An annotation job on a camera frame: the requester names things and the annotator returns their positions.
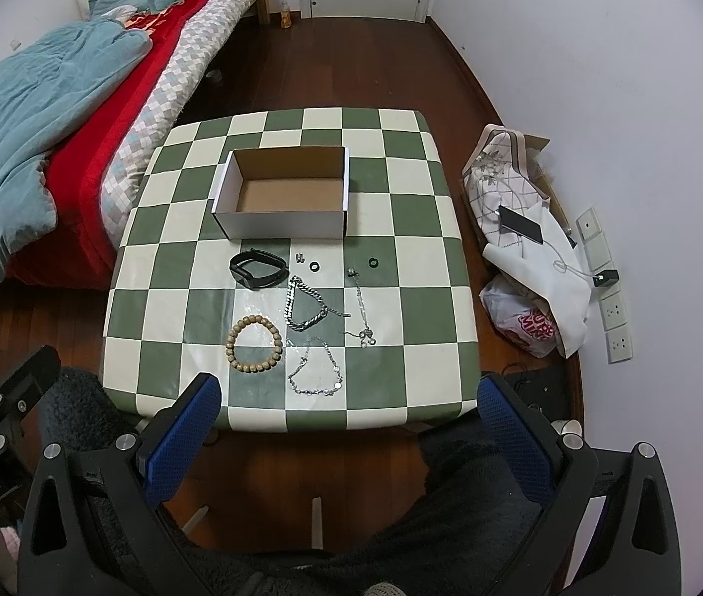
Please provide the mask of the white cup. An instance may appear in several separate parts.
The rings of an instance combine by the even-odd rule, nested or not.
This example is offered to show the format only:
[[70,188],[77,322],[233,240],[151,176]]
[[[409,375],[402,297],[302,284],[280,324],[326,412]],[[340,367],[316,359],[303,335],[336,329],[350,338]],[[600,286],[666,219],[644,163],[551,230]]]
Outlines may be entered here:
[[583,436],[583,427],[578,420],[556,420],[552,423],[552,428],[555,429],[560,436]]

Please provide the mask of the black smartphone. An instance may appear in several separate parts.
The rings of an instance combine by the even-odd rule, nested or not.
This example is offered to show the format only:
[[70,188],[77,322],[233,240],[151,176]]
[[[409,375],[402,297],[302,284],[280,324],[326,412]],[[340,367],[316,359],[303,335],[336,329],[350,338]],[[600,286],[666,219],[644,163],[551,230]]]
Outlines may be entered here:
[[501,231],[517,234],[539,245],[544,242],[543,230],[541,230],[540,223],[532,221],[516,213],[516,211],[510,210],[509,207],[506,206],[498,207],[498,216]]

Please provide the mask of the orange bottle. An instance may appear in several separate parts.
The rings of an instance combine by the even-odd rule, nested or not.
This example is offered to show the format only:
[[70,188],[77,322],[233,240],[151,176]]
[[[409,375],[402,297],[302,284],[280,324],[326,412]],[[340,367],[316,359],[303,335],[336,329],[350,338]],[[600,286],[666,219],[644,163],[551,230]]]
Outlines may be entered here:
[[280,26],[283,30],[292,26],[291,8],[285,0],[280,4]]

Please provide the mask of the black charger plug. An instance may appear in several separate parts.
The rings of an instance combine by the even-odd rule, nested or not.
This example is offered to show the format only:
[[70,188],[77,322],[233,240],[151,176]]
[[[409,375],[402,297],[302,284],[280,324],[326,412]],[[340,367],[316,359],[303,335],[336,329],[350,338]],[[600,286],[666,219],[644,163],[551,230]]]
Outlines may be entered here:
[[610,288],[620,281],[620,272],[614,268],[602,269],[600,272],[592,275],[595,288]]

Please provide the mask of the checkered mattress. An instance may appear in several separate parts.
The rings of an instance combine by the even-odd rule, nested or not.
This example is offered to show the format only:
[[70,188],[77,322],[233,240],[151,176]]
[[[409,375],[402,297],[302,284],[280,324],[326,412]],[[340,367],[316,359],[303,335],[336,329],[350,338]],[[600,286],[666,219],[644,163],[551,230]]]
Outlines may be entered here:
[[102,175],[99,214],[114,246],[120,243],[130,210],[139,200],[141,180],[153,152],[164,144],[207,66],[256,1],[207,0],[176,36],[171,57]]

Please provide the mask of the white cardboard box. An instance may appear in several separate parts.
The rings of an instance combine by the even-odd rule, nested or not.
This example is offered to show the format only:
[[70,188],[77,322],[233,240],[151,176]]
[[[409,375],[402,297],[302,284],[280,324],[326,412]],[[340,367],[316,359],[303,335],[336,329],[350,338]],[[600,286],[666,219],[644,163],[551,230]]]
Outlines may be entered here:
[[223,164],[211,212],[233,241],[342,239],[349,204],[346,148],[242,148]]

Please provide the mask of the green white checkered tablecloth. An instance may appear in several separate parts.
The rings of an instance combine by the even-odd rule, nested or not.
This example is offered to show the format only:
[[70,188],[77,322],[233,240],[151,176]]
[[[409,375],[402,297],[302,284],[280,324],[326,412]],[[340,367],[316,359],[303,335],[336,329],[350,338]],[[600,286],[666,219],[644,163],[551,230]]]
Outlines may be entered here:
[[[243,243],[211,212],[229,153],[332,144],[350,156],[346,237],[260,239],[288,279],[241,287],[229,261]],[[236,431],[394,427],[474,408],[474,298],[423,114],[273,110],[169,132],[121,238],[99,378],[122,410],[151,417],[200,373],[221,382],[219,421]]]

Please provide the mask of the white patterned cloth pile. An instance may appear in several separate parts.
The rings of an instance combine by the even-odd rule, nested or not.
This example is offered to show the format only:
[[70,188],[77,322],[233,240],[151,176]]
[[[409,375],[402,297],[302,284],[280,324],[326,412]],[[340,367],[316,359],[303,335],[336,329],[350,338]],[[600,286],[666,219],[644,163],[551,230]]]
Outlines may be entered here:
[[[483,235],[482,256],[540,298],[559,330],[556,347],[568,358],[586,338],[594,283],[590,273],[583,271],[564,226],[550,210],[550,196],[531,179],[529,151],[546,144],[502,125],[486,125],[462,169],[462,187]],[[501,231],[499,206],[541,224],[544,242],[539,245]]]

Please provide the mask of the black smart band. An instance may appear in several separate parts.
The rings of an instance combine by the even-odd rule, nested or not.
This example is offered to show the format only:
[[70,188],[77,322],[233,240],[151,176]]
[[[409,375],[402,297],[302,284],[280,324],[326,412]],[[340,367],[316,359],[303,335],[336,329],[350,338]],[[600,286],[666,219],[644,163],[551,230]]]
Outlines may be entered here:
[[261,250],[242,250],[229,261],[229,271],[241,287],[249,291],[277,287],[288,279],[288,262]]

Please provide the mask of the pink slipper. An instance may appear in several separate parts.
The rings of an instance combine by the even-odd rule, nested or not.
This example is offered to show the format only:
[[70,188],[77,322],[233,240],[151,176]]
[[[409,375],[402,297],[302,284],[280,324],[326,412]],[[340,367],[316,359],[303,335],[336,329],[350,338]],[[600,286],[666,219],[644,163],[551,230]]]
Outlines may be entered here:
[[10,558],[12,558],[14,562],[18,562],[18,555],[20,554],[20,535],[18,535],[17,530],[14,529],[14,527],[2,526],[0,533]]

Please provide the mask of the white red plastic bag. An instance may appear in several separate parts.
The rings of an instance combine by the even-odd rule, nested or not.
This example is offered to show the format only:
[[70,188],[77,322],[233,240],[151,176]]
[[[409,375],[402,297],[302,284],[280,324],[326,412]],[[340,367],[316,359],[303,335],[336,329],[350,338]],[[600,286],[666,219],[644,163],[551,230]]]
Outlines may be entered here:
[[479,294],[499,334],[535,358],[546,358],[559,345],[559,330],[549,309],[529,289],[499,273]]

